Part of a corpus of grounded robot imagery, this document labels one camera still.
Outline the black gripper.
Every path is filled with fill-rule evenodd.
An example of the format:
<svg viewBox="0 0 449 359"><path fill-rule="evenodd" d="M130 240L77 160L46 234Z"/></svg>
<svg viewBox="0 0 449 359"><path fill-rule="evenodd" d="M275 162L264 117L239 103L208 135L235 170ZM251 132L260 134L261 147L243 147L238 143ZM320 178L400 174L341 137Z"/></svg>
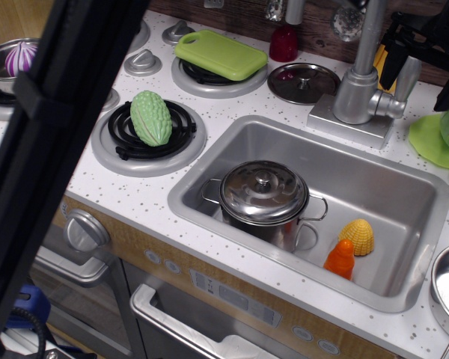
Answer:
<svg viewBox="0 0 449 359"><path fill-rule="evenodd" d="M434 16L393 13L381 44L388 53L379 80L384 90L389 90L397 80L408 57L449 70L449 1ZM449 110L449 79L438 94L433 110Z"/></svg>

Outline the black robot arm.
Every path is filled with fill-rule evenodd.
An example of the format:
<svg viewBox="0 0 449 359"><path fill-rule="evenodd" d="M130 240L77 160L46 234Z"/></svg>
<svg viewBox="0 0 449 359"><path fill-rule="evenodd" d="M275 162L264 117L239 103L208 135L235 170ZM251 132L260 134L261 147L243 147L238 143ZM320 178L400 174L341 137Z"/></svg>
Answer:
<svg viewBox="0 0 449 359"><path fill-rule="evenodd" d="M37 65L19 78L19 102L0 146L0 333L59 201L69 195L85 203L78 170L96 162L88 139L146 8L145 1L58 1ZM94 208L124 225L117 237L125 244L114 245L119 257L145 267L145 250L170 254L173 263L192 264L275 308L282 318L276 328L266 326L267 336L307 358L325 353L297 337L293 326L312 334L323 329L324 339L351 358L442 355L449 335L431 312L430 265L449 245L449 232L442 229L448 184L269 115L220 115L207 130L219 132L214 145L179 182L166 180L163 189L126 178L138 196L119 199L111 175L104 174L105 197ZM413 289L404 304L391 298L384 309L374 309L363 288L235 229L224 236L224 224L186 209L183 197L195 181L230 163L220 156L230 144L239 154L263 149L267 158L308 168L313 188L339 204L357 194L373 218L424 215L421 246L409 260Z"/></svg>

